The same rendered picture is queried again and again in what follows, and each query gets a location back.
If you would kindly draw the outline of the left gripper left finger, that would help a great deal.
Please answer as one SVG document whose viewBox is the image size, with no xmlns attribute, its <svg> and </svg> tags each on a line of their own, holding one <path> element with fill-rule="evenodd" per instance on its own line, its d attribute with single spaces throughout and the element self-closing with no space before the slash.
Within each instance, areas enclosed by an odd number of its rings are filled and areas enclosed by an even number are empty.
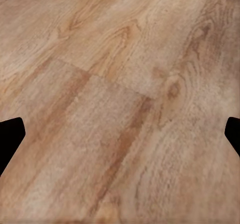
<svg viewBox="0 0 240 224">
<path fill-rule="evenodd" d="M 21 117 L 0 122 L 0 176 L 25 135 L 25 127 Z"/>
</svg>

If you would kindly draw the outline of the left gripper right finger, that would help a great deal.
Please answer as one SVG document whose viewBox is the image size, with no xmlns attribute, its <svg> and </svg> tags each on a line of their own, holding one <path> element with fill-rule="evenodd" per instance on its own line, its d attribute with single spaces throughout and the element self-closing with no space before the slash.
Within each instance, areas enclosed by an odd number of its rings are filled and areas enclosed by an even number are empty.
<svg viewBox="0 0 240 224">
<path fill-rule="evenodd" d="M 240 118 L 229 117 L 224 134 L 240 156 Z"/>
</svg>

